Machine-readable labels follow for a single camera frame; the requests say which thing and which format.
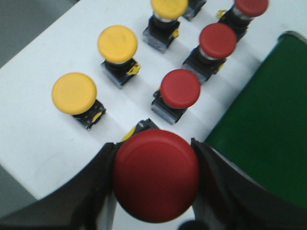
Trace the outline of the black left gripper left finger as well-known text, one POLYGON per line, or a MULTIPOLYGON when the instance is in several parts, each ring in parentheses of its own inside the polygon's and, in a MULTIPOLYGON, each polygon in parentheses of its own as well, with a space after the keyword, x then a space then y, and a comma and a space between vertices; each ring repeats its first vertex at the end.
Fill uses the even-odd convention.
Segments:
POLYGON ((118 146, 106 143, 71 180, 0 219, 2 230, 110 230, 116 209, 112 169, 118 146))

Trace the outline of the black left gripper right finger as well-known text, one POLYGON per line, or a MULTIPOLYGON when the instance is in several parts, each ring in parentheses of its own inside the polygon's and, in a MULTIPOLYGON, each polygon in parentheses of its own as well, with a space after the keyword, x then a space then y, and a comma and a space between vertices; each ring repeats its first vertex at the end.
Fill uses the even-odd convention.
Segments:
POLYGON ((191 139, 200 165, 192 208, 209 230, 305 230, 307 211, 264 189, 224 155, 191 139))

